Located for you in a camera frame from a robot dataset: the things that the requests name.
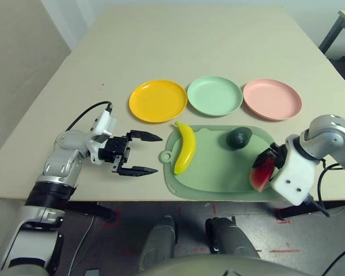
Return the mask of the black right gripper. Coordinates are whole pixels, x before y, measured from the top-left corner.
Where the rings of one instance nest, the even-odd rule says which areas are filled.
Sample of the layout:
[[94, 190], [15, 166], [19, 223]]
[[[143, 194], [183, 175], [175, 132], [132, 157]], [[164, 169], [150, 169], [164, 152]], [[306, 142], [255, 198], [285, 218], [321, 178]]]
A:
[[272, 143], [271, 148], [264, 150], [257, 156], [252, 168], [262, 167], [267, 163], [268, 160], [270, 160], [272, 163], [274, 162], [275, 167], [271, 175], [271, 179], [273, 179], [285, 164], [286, 156], [287, 148], [285, 144], [277, 145], [276, 143]]

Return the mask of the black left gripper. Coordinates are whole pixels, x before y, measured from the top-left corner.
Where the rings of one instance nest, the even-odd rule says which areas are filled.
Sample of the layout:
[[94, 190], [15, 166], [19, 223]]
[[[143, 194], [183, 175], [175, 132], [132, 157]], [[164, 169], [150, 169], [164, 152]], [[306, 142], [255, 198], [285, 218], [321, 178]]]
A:
[[115, 136], [107, 139], [104, 148], [99, 150], [99, 159], [112, 165], [111, 172], [118, 173], [123, 176], [144, 176], [158, 172], [157, 169], [148, 167], [123, 167], [123, 164], [127, 162], [130, 153], [128, 144], [133, 138], [140, 139], [142, 141], [163, 140], [161, 137], [153, 133], [131, 130], [131, 132], [128, 132], [125, 136]]

